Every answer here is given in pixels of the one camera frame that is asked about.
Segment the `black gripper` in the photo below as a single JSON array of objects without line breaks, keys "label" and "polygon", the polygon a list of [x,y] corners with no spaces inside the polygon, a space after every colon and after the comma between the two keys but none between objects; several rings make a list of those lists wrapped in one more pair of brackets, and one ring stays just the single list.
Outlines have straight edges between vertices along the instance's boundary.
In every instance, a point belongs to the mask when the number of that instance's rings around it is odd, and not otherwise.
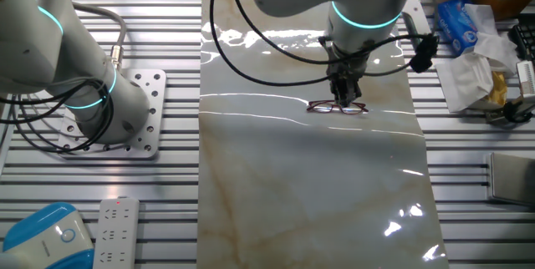
[{"label": "black gripper", "polygon": [[367,68],[367,58],[354,58],[329,64],[327,75],[335,103],[345,107],[361,96],[359,80]]}]

